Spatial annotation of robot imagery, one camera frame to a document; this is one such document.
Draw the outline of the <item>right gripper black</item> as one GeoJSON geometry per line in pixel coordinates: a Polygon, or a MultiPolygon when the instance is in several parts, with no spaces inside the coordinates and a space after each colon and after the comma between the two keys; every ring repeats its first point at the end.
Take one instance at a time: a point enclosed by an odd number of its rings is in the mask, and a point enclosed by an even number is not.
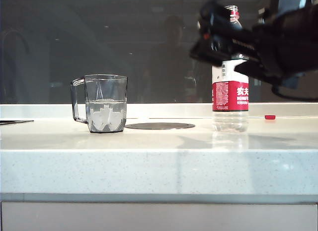
{"type": "Polygon", "coordinates": [[[191,58],[219,67],[241,54],[248,60],[237,65],[236,72],[269,84],[286,83],[276,41],[265,34],[266,25],[254,26],[252,32],[230,27],[230,11],[215,1],[202,6],[197,22],[199,37],[190,49],[191,58]]]}

